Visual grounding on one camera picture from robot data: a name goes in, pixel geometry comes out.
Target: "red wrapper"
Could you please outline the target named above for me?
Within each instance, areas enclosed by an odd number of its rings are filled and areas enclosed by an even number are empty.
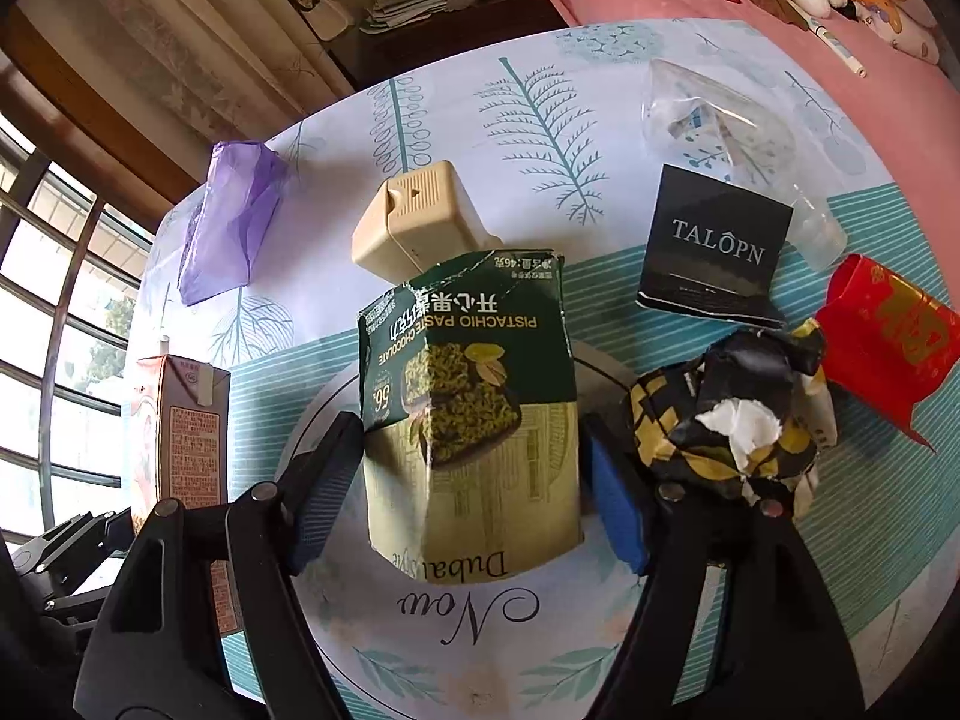
[[[816,319],[827,336],[827,379],[930,446],[913,429],[913,407],[960,356],[960,317],[891,269],[852,254],[830,279]]]

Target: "black card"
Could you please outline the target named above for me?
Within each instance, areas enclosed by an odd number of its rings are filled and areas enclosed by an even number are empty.
[[[783,327],[769,293],[791,215],[769,197],[664,165],[637,303]]]

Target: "window frame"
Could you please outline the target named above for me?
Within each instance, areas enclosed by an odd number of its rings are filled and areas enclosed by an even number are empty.
[[[91,200],[84,196],[67,181],[59,175],[51,172],[51,160],[43,154],[38,148],[32,152],[27,152],[20,143],[16,143],[7,133],[0,128],[0,156],[10,163],[17,171],[16,180],[10,186],[8,191],[0,190],[0,265],[6,257],[13,240],[13,233],[21,223],[30,224],[48,238],[55,241],[65,250],[71,252],[70,262],[67,267],[64,283],[61,285],[61,293],[56,305],[48,300],[35,295],[30,290],[22,287],[18,283],[0,274],[0,290],[4,290],[10,295],[18,298],[27,305],[32,306],[51,317],[50,338],[47,343],[47,353],[43,367],[42,376],[34,375],[16,365],[6,362],[3,359],[3,350],[0,349],[0,375],[5,375],[13,380],[26,384],[31,388],[40,391],[40,427],[38,428],[37,457],[26,455],[16,450],[8,449],[0,445],[0,461],[20,466],[23,469],[37,471],[40,476],[40,513],[43,521],[43,528],[49,530],[56,524],[53,505],[53,482],[54,476],[64,479],[74,480],[76,482],[102,485],[103,487],[120,488],[120,477],[112,474],[101,473],[99,471],[89,471],[76,469],[72,466],[62,466],[51,461],[51,422],[53,416],[54,398],[59,397],[85,408],[99,410],[100,412],[120,416],[121,407],[118,403],[112,403],[94,395],[77,391],[56,384],[56,362],[59,357],[59,347],[61,346],[64,327],[72,327],[85,335],[94,338],[101,343],[107,343],[126,352],[128,342],[126,338],[112,333],[107,329],[98,327],[88,322],[86,319],[74,316],[68,310],[70,298],[73,296],[74,288],[77,282],[77,276],[83,264],[90,264],[102,271],[108,276],[112,276],[127,286],[139,290],[140,281],[136,276],[128,274],[118,266],[103,257],[98,256],[88,250],[90,240],[98,224],[104,225],[115,234],[122,236],[145,252],[149,252],[150,243],[136,230],[129,228],[123,220],[114,218],[107,213],[107,201],[104,196],[99,194]],[[83,219],[83,228],[77,240],[73,240],[66,234],[56,229],[46,220],[40,218],[29,209],[29,204],[40,189],[40,185],[46,181],[61,194],[69,196],[72,203],[75,203],[80,209],[85,211]],[[2,529],[4,540],[9,543],[25,543],[32,536],[27,533],[18,533],[8,529]]]

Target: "nutrition label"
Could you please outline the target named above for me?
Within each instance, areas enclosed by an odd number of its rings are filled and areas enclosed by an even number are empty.
[[[220,415],[170,408],[170,496],[187,509],[216,506],[220,500]],[[227,564],[210,566],[210,584],[222,632],[235,631]]]
[[[220,501],[220,415],[170,409],[170,496],[187,509]]]

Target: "tree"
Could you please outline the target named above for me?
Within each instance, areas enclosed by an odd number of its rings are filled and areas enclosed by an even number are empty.
[[[130,336],[130,325],[133,321],[134,307],[136,307],[136,300],[133,300],[133,298],[111,299],[107,303],[107,330],[112,330],[118,336],[128,338]],[[94,382],[102,382],[112,376],[123,376],[123,365],[126,357],[126,352],[123,349],[118,349],[108,343],[98,343],[90,350],[90,362],[86,366],[83,379],[80,379],[77,383],[77,389],[85,391]]]

